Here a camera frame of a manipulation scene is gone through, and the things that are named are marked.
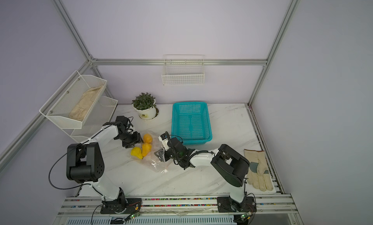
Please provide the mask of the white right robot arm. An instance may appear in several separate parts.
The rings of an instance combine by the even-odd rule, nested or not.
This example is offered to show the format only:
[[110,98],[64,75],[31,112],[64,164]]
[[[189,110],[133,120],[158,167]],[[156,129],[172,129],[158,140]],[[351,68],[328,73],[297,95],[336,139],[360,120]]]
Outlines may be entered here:
[[178,136],[169,137],[162,134],[158,137],[163,145],[155,155],[162,162],[172,160],[182,169],[200,166],[213,167],[224,180],[231,185],[229,198],[237,204],[245,200],[245,180],[249,172],[249,161],[233,148],[222,144],[214,150],[188,149]]

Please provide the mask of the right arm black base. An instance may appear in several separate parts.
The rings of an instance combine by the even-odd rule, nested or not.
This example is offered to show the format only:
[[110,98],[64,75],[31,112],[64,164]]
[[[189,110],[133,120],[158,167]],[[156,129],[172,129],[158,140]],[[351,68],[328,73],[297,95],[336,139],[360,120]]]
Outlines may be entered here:
[[256,212],[256,202],[252,196],[245,196],[239,203],[230,197],[217,197],[218,212]]

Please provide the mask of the orange pear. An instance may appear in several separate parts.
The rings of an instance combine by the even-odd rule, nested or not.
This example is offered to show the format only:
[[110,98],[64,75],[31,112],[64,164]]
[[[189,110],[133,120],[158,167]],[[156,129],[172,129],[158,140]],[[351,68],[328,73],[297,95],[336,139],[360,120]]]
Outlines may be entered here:
[[153,138],[152,138],[152,136],[150,134],[146,133],[143,136],[143,141],[144,141],[144,143],[152,143]]
[[151,143],[144,143],[142,145],[142,156],[145,157],[152,150]]

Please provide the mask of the yellow pear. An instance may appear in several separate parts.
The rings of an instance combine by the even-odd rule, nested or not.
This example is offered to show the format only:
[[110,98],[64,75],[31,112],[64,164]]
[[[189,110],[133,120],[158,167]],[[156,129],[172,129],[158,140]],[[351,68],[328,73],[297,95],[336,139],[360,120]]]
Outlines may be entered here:
[[142,149],[139,148],[139,147],[134,147],[132,150],[131,150],[131,156],[133,157],[136,157],[138,159],[143,159],[143,155],[142,155]]

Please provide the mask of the clear zip-top plastic bag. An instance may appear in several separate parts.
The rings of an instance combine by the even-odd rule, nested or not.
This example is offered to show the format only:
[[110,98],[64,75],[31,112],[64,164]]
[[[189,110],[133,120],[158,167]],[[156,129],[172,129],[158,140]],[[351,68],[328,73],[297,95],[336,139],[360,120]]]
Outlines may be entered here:
[[[150,169],[154,172],[167,173],[168,172],[168,166],[169,166],[170,163],[169,162],[161,162],[158,159],[158,157],[154,155],[155,151],[163,149],[163,145],[161,144],[161,142],[158,139],[158,136],[155,133],[152,133],[150,131],[147,132],[147,133],[150,134],[153,138],[153,141],[151,143],[152,144],[152,150],[145,157],[143,157],[143,159],[138,159],[136,157],[133,157],[133,156],[131,156],[131,154],[129,154],[129,157],[132,160],[135,160],[140,165],[142,165],[142,166],[144,166],[144,167],[146,167],[146,168],[148,168],[148,169]],[[136,144],[135,147],[139,147],[139,148],[142,149],[143,144],[144,144],[144,142],[142,144]]]

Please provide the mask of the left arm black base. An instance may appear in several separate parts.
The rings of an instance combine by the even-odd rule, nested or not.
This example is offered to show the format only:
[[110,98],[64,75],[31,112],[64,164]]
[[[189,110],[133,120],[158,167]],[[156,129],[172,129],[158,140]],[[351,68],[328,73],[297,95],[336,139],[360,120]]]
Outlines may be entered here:
[[117,199],[108,200],[104,198],[102,204],[100,214],[131,214],[137,209],[140,210],[142,199],[126,198],[123,190],[119,188]]

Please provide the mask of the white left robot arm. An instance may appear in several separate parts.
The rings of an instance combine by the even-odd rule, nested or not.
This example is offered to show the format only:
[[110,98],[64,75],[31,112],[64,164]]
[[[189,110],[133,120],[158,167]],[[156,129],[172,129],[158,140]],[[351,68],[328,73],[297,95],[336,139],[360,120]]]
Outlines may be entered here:
[[117,116],[115,121],[104,123],[87,140],[71,144],[67,150],[68,180],[93,188],[104,202],[119,200],[123,196],[122,190],[105,175],[101,149],[112,140],[120,140],[124,148],[142,143],[140,133],[133,129],[132,120],[133,117]]

